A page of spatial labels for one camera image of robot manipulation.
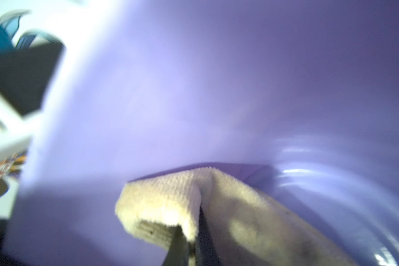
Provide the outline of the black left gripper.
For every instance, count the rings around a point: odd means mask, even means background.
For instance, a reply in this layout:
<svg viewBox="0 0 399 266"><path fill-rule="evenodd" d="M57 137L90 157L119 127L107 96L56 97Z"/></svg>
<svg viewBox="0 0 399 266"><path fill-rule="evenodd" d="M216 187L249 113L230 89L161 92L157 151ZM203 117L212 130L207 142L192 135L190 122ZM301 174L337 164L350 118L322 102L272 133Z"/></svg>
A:
<svg viewBox="0 0 399 266"><path fill-rule="evenodd" d="M46 43L0 54L0 94L22 116L40 109L65 46Z"/></svg>

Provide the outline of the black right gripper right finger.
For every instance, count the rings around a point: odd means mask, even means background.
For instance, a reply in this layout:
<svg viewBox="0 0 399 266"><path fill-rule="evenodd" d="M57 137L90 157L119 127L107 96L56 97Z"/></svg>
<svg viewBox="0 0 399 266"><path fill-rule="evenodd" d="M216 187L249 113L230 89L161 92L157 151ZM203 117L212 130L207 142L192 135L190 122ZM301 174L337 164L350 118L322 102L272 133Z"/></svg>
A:
<svg viewBox="0 0 399 266"><path fill-rule="evenodd" d="M221 266L205 214L202 208L199 211L198 236L195 242L196 266Z"/></svg>

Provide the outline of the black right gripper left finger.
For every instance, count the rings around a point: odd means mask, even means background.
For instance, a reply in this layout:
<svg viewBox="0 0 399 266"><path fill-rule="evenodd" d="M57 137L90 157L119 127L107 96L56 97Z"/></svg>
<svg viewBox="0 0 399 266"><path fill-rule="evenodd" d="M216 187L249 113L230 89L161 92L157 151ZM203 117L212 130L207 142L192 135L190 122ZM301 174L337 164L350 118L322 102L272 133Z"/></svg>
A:
<svg viewBox="0 0 399 266"><path fill-rule="evenodd" d="M190 244L183 234L182 228L177 226L162 266L188 266Z"/></svg>

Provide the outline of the yellow cleaning cloth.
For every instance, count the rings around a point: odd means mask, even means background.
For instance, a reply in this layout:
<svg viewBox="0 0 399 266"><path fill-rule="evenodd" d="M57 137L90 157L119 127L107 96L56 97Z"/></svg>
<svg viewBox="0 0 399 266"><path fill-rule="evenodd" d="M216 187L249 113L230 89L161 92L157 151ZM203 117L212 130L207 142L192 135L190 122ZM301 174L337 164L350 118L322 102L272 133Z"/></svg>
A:
<svg viewBox="0 0 399 266"><path fill-rule="evenodd" d="M265 193L213 167L128 182L115 205L128 234L169 249L175 230L188 243L205 216L225 266L353 266L336 244Z"/></svg>

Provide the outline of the purple plastic bucket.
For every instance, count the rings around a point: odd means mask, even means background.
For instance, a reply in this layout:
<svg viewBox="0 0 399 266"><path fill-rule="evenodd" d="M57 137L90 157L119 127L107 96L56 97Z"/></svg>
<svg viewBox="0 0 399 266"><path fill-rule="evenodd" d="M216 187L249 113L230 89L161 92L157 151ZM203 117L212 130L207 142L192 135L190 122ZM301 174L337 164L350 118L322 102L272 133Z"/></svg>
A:
<svg viewBox="0 0 399 266"><path fill-rule="evenodd" d="M158 266L124 183L212 165L363 266L399 266L399 1L94 1L43 103L3 250Z"/></svg>

